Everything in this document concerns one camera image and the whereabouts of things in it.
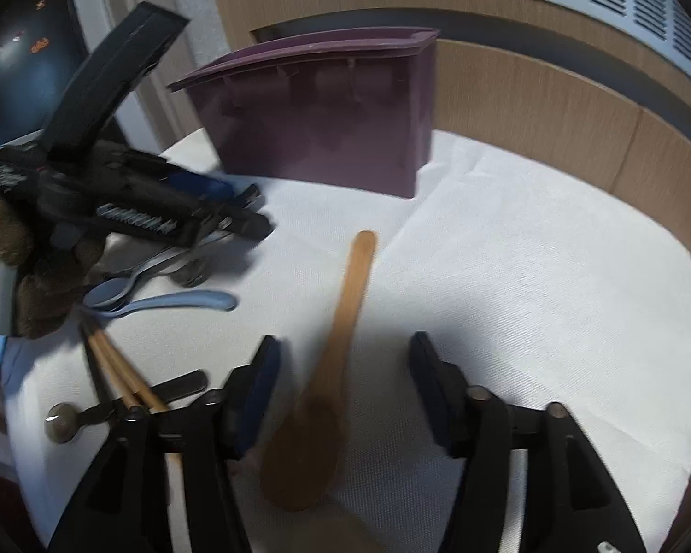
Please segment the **left gloved brown hand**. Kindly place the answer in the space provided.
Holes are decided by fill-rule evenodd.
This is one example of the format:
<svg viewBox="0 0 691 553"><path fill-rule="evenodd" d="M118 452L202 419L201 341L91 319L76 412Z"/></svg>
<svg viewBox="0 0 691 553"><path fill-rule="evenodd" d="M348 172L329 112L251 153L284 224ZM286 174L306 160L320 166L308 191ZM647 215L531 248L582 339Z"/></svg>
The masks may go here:
<svg viewBox="0 0 691 553"><path fill-rule="evenodd" d="M92 230L69 250L35 243L0 199L0 262L18 270L12 335L38 340L61 328L82 300L106 242L105 231Z"/></svg>

